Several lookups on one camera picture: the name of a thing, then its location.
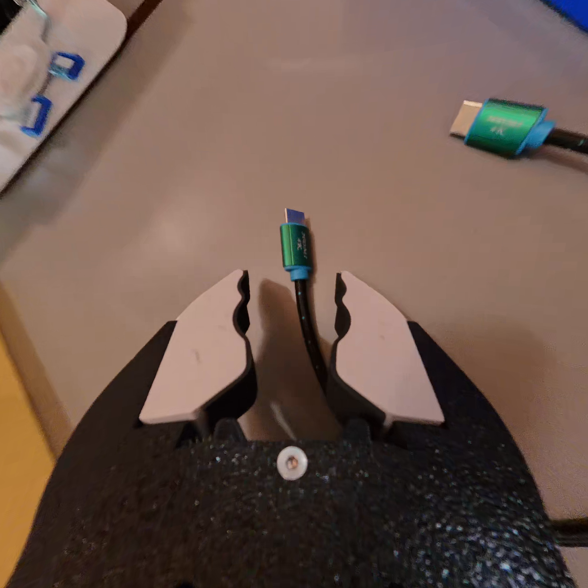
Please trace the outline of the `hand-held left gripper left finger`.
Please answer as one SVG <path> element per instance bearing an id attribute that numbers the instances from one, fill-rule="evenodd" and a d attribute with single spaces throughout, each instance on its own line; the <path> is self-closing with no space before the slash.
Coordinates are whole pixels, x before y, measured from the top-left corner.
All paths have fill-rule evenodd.
<path id="1" fill-rule="evenodd" d="M 142 424 L 192 422 L 202 438 L 253 407 L 256 373 L 247 305 L 249 275 L 234 270 L 178 316 L 139 414 Z"/>

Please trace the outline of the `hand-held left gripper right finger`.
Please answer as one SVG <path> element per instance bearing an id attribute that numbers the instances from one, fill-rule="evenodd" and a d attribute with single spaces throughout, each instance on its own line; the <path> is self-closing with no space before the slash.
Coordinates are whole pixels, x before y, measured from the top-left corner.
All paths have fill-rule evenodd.
<path id="1" fill-rule="evenodd" d="M 376 437 L 386 436 L 396 422 L 444 424 L 404 314 L 346 270 L 336 276 L 334 301 L 326 399 L 338 421 L 363 419 Z"/>

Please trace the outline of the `white tray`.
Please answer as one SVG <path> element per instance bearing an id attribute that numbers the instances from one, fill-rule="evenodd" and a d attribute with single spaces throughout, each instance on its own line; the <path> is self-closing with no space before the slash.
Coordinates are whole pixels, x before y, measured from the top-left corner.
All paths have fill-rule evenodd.
<path id="1" fill-rule="evenodd" d="M 109 1 L 1 1 L 1 192 L 125 39 Z"/>

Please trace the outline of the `blue bin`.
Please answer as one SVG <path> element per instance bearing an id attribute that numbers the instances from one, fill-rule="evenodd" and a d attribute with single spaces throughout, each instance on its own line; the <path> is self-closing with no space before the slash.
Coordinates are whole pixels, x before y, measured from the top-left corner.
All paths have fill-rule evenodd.
<path id="1" fill-rule="evenodd" d="M 587 33 L 587 1 L 541 1 L 566 22 Z"/>

